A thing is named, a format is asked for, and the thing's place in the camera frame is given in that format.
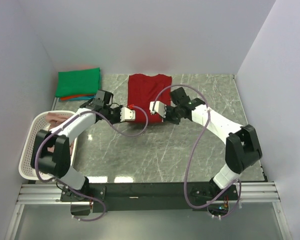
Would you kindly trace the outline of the red t shirt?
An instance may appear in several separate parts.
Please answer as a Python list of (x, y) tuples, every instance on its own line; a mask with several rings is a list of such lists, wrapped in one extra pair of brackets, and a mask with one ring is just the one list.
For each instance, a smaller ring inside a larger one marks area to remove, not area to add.
[(149, 124), (162, 122), (158, 114), (152, 115), (149, 110), (150, 102), (154, 101), (157, 95), (165, 87), (172, 84), (172, 77), (164, 74), (148, 76), (141, 73), (128, 77), (127, 105), (142, 108), (147, 116)]

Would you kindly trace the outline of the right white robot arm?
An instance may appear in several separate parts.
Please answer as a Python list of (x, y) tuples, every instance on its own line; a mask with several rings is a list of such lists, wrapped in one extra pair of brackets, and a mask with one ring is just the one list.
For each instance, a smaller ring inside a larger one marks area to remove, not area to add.
[(227, 194), (227, 186), (263, 156), (256, 129), (250, 124), (243, 126), (222, 116), (203, 98), (191, 99), (181, 84), (170, 92), (170, 99), (173, 106), (159, 100), (151, 102), (151, 114), (159, 114), (163, 121), (175, 125), (181, 119), (188, 119), (213, 133), (225, 145), (225, 164), (210, 180), (208, 188), (212, 198), (222, 199)]

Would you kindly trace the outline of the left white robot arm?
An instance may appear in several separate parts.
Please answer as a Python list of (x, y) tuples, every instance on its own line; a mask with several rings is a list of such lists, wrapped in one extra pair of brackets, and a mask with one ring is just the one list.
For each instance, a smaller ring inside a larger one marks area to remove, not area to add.
[(80, 105), (65, 122), (36, 134), (31, 167), (40, 181), (55, 179), (61, 182), (72, 189), (72, 195), (78, 201), (92, 195), (89, 179), (71, 165), (70, 144), (98, 121), (105, 120), (113, 125), (123, 120), (125, 107), (112, 107), (113, 96), (111, 92), (98, 90), (94, 98)]

